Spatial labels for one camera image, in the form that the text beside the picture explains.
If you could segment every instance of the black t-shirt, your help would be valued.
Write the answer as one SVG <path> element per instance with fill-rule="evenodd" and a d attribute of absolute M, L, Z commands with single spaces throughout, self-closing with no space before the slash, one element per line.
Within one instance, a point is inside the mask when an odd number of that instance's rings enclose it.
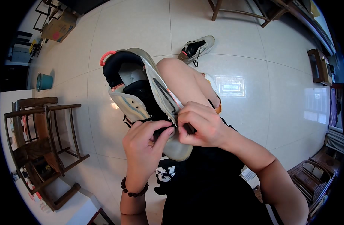
<path fill-rule="evenodd" d="M 239 175 L 244 164 L 220 148 L 194 147 L 183 162 L 161 160 L 156 170 L 167 195 L 163 225 L 283 224 L 272 205 L 260 203 Z"/>

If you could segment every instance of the finger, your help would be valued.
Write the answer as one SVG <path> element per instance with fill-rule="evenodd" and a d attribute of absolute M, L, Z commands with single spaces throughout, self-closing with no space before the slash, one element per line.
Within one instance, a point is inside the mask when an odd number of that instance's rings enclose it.
<path fill-rule="evenodd" d="M 141 121 L 136 121 L 131 128 L 129 129 L 130 132 L 134 131 L 135 129 L 137 129 L 139 126 L 141 126 L 143 123 Z"/>
<path fill-rule="evenodd" d="M 193 112 L 199 116 L 201 116 L 202 118 L 206 119 L 206 120 L 209 120 L 209 118 L 215 114 L 217 115 L 217 113 L 215 112 L 214 109 L 210 108 L 210 107 L 207 107 L 207 106 L 203 106 L 203 107 L 200 107 L 198 105 L 188 105 L 188 106 L 185 106 L 183 109 L 181 109 L 181 111 L 179 111 L 178 113 L 178 117 L 184 113 L 188 113 L 188 112 Z"/>
<path fill-rule="evenodd" d="M 155 142 L 156 141 L 156 138 L 154 137 L 154 135 L 152 135 L 152 137 L 150 138 L 150 141 L 151 142 Z"/>
<path fill-rule="evenodd" d="M 198 115 L 194 111 L 188 111 L 178 116 L 178 126 L 183 126 L 190 123 L 196 130 L 203 130 L 208 128 L 208 120 Z"/>
<path fill-rule="evenodd" d="M 175 128 L 167 128 L 165 129 L 161 135 L 157 138 L 156 142 L 154 143 L 153 149 L 160 151 L 161 155 L 163 152 L 163 149 L 169 139 L 169 136 L 173 133 Z"/>
<path fill-rule="evenodd" d="M 189 144 L 189 145 L 193 145 L 193 146 L 199 146 L 198 142 L 199 139 L 196 138 L 196 136 L 194 134 L 188 134 L 187 130 L 184 127 L 178 127 L 178 131 L 179 131 L 179 142 L 181 142 L 182 144 Z"/>
<path fill-rule="evenodd" d="M 204 112 L 216 113 L 213 108 L 209 106 L 205 106 L 198 102 L 194 102 L 194 101 L 187 102 L 186 105 L 179 111 L 179 113 L 187 112 L 191 109 L 195 109 L 196 112 L 204 111 Z"/>
<path fill-rule="evenodd" d="M 159 121 L 153 121 L 153 122 L 148 122 L 143 124 L 142 129 L 140 130 L 140 134 L 146 138 L 146 139 L 151 139 L 151 137 L 153 136 L 153 133 L 158 130 L 161 129 L 163 127 L 169 127 L 171 126 L 172 123 L 165 121 L 165 120 L 159 120 Z"/>

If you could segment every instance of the wrist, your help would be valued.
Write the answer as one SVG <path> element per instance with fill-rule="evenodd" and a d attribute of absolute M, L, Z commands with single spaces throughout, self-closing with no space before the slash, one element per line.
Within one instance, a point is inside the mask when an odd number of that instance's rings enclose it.
<path fill-rule="evenodd" d="M 143 190 L 144 186 L 146 185 L 148 178 L 144 178 L 136 173 L 132 173 L 127 170 L 126 175 L 126 189 L 128 192 L 132 193 L 139 193 Z"/>
<path fill-rule="evenodd" d="M 235 131 L 233 128 L 230 128 L 229 126 L 225 126 L 223 128 L 222 133 L 222 141 L 219 144 L 219 148 L 229 151 L 231 153 L 235 153 L 238 151 L 238 146 L 240 142 L 242 141 L 243 136 L 239 134 L 237 131 Z"/>

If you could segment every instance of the beige sneaker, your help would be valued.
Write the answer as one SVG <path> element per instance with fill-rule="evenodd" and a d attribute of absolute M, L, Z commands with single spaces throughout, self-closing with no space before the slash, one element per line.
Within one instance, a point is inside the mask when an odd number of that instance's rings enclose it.
<path fill-rule="evenodd" d="M 181 108 L 150 55 L 138 48 L 110 51 L 102 56 L 100 65 L 109 84 L 111 99 L 124 113 L 123 121 L 127 126 L 131 127 L 136 121 L 172 122 L 175 132 L 170 135 L 163 153 L 175 161 L 186 160 L 193 146 L 178 141 L 177 115 Z M 165 128 L 157 130 L 155 138 L 163 130 Z"/>
<path fill-rule="evenodd" d="M 214 45 L 214 37 L 211 35 L 200 39 L 187 42 L 178 56 L 186 64 L 193 62 L 194 66 L 198 66 L 198 57 L 210 52 Z"/>

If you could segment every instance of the hand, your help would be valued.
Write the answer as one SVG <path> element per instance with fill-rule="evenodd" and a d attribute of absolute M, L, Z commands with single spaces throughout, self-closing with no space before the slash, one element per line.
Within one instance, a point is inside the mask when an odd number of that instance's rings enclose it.
<path fill-rule="evenodd" d="M 142 191 L 148 178 L 155 172 L 174 128 L 164 130 L 156 141 L 153 133 L 171 125 L 171 122 L 165 120 L 145 123 L 137 121 L 123 138 L 123 148 L 127 157 L 126 188 L 129 192 Z"/>
<path fill-rule="evenodd" d="M 196 130 L 188 134 L 183 125 L 190 123 Z M 189 101 L 178 113 L 179 142 L 193 146 L 223 148 L 233 131 L 223 123 L 216 111 L 208 106 Z"/>

